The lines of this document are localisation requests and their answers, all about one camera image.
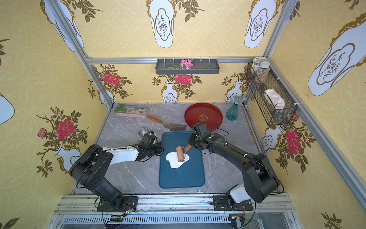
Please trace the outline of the wooden rolling pin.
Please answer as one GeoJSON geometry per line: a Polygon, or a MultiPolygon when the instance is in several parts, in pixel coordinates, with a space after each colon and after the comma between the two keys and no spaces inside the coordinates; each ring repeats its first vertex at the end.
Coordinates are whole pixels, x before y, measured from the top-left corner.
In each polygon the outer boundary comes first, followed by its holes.
{"type": "Polygon", "coordinates": [[[183,163],[190,159],[187,152],[192,148],[191,145],[187,145],[186,147],[178,146],[176,147],[176,153],[177,153],[177,160],[180,163],[183,163]]]}

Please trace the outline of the white dough lump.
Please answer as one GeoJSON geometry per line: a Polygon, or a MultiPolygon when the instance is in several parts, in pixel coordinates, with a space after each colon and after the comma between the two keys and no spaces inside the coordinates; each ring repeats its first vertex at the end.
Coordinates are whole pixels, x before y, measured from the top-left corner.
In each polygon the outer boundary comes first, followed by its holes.
{"type": "Polygon", "coordinates": [[[185,154],[185,159],[183,162],[179,162],[178,161],[178,155],[176,152],[170,152],[166,155],[166,160],[169,162],[169,166],[172,169],[177,169],[180,166],[183,165],[183,163],[187,162],[190,160],[190,157],[188,154],[185,154]]]}

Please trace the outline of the teal plastic tray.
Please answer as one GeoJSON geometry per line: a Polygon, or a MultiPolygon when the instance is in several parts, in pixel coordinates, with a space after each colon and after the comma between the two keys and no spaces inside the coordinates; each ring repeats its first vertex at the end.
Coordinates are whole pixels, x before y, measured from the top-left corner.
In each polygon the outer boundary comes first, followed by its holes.
{"type": "Polygon", "coordinates": [[[202,153],[185,149],[192,131],[166,132],[162,135],[159,186],[162,189],[194,188],[205,184],[202,153]]]}

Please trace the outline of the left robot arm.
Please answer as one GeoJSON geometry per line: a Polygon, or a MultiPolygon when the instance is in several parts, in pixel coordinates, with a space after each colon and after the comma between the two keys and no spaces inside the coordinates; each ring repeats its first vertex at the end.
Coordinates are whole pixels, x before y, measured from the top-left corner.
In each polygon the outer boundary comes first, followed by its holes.
{"type": "Polygon", "coordinates": [[[106,178],[106,173],[112,165],[146,162],[154,156],[161,156],[163,151],[163,144],[153,131],[144,134],[139,143],[127,147],[103,148],[93,144],[73,163],[69,174],[77,184],[99,197],[98,212],[133,212],[136,211],[138,197],[125,197],[106,178]]]}

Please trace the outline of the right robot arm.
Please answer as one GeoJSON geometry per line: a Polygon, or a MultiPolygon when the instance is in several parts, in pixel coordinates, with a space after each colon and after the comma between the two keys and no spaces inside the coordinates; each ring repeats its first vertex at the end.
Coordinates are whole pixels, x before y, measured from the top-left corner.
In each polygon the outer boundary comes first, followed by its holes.
{"type": "Polygon", "coordinates": [[[193,129],[188,144],[198,150],[206,149],[220,155],[235,165],[242,172],[245,197],[261,203],[278,187],[283,186],[266,155],[241,150],[220,134],[211,133],[203,122],[194,125],[193,129]]]}

